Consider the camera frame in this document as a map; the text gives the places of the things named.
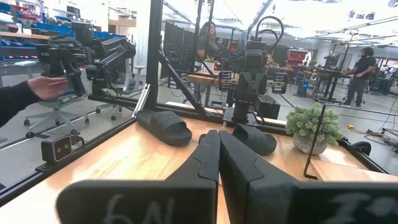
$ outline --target woman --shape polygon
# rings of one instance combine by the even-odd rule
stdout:
[[[207,35],[209,25],[211,26],[210,33]],[[206,36],[208,36],[209,40],[207,49],[206,49]],[[209,22],[206,22],[201,27],[199,33],[199,40],[198,40],[198,53],[200,55],[200,58],[202,58],[203,60],[206,58],[213,58],[217,54],[218,47],[215,42],[215,37],[216,37],[216,26],[214,22],[212,22],[211,24]]]

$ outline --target slide sandal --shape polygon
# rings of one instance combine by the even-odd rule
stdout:
[[[276,139],[257,128],[237,124],[232,135],[260,156],[268,156],[275,151]]]
[[[143,128],[166,144],[181,146],[192,138],[185,121],[174,112],[141,110],[137,112],[136,119]]]

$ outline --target office chair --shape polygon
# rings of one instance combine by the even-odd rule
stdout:
[[[119,69],[117,71],[114,71],[114,72],[118,72],[119,75],[118,75],[118,79],[113,81],[113,88],[115,88],[120,95],[126,95],[126,96],[132,98],[132,97],[140,94],[141,90],[139,89],[139,85],[142,82],[139,81],[139,79],[141,76],[141,70],[144,67],[139,67],[139,68],[137,68],[137,67],[134,67],[134,68],[138,69],[138,74],[134,77],[135,79],[133,79],[133,80],[131,80],[132,73],[131,73],[131,69],[130,69],[129,59],[126,60],[125,66],[119,67]],[[115,116],[116,110],[119,110],[119,112],[122,112],[123,106],[120,106],[120,105],[117,106],[117,105],[113,105],[111,103],[107,103],[104,105],[97,106],[95,109],[95,112],[101,113],[102,109],[109,108],[111,106],[114,107],[114,109],[112,111],[112,116],[111,116],[111,120],[114,121],[114,120],[116,120],[116,116]]]
[[[27,67],[27,72],[30,73],[29,77],[32,76],[31,69],[29,66]],[[86,79],[86,74],[84,69],[81,70],[81,78]],[[62,95],[58,96],[57,98],[54,98],[52,100],[46,100],[46,101],[40,101],[38,102],[39,105],[44,106],[46,108],[52,108],[53,111],[48,112],[48,113],[41,113],[41,114],[35,114],[31,116],[26,116],[25,121],[24,121],[24,126],[29,126],[30,125],[30,120],[32,118],[44,118],[42,121],[38,122],[37,124],[34,124],[30,127],[30,129],[34,129],[35,127],[38,126],[44,126],[45,124],[49,122],[53,122],[52,120],[55,121],[55,125],[60,125],[61,122],[69,125],[69,127],[72,128],[72,131],[75,129],[75,125],[72,124],[70,121],[70,118],[85,118],[85,123],[88,124],[90,123],[90,120],[88,118],[87,114],[79,114],[79,113],[70,113],[70,112],[65,112],[61,111],[61,109],[71,103],[81,101],[83,100],[87,95],[87,87],[85,86],[86,89],[86,94],[83,96],[77,96],[73,92],[73,88],[69,86],[68,89],[66,89]]]

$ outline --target floor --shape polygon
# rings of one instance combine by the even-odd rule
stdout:
[[[11,77],[3,77],[4,86],[15,85],[23,80],[27,79],[27,75],[18,75]],[[340,84],[336,87],[335,98],[342,99],[346,95],[346,85]],[[272,96],[280,105],[278,119],[285,120],[286,115],[294,110],[295,106],[310,107],[313,105],[313,100],[309,98],[302,98],[295,96],[297,87],[295,85],[289,85],[287,92],[284,95],[275,95],[268,91],[268,95]],[[210,101],[226,101],[225,92],[220,92],[216,88],[211,88]],[[159,86],[158,102],[166,103],[173,101],[182,103],[184,96],[180,90],[174,90],[167,88],[167,84]],[[205,92],[203,92],[202,103],[204,103]],[[366,103],[363,105],[363,109],[382,111],[385,113],[392,113],[398,109],[398,103],[396,103],[396,97],[394,96],[376,96],[365,94],[364,100]],[[63,110],[74,113],[86,113],[89,114],[90,124],[86,125],[84,119],[74,120],[76,130],[81,132],[81,136],[89,141],[107,130],[115,127],[122,122],[128,120],[131,117],[129,110],[123,110],[122,113],[116,113],[116,121],[111,121],[111,113],[113,108],[106,108],[97,114],[94,112],[98,105],[103,103],[84,99],[77,103],[73,103]],[[385,128],[392,128],[394,124],[393,116],[388,117],[387,115],[370,113],[364,111],[350,110],[346,108],[333,108],[340,114],[340,126],[341,132],[350,140],[350,142],[368,141],[364,138],[363,134],[351,133],[346,130],[346,126],[352,124],[357,130],[366,131],[368,129],[372,131],[378,131],[382,126]],[[32,114],[39,114],[51,111],[51,109],[44,108],[38,104],[30,105],[24,111],[21,111],[17,116],[12,118],[5,126],[0,128],[0,134],[8,138],[7,142],[0,144],[0,183],[5,186],[11,185],[14,182],[22,179],[34,171],[36,167],[43,164],[40,143],[42,138],[34,137],[32,139],[25,139],[19,141],[18,144],[12,144],[19,139],[24,139],[26,132],[29,131],[28,127],[24,127],[23,121],[25,116]],[[32,119],[30,124],[39,122],[40,119]],[[50,138],[56,138],[57,136],[63,136],[70,132],[70,128],[65,126],[60,127],[46,127],[48,128],[43,134],[50,136]],[[389,135],[395,142],[398,142],[398,138]],[[396,154],[389,146],[385,146],[376,142],[370,142],[372,144],[371,158],[380,164],[390,174],[398,175],[398,154]]]

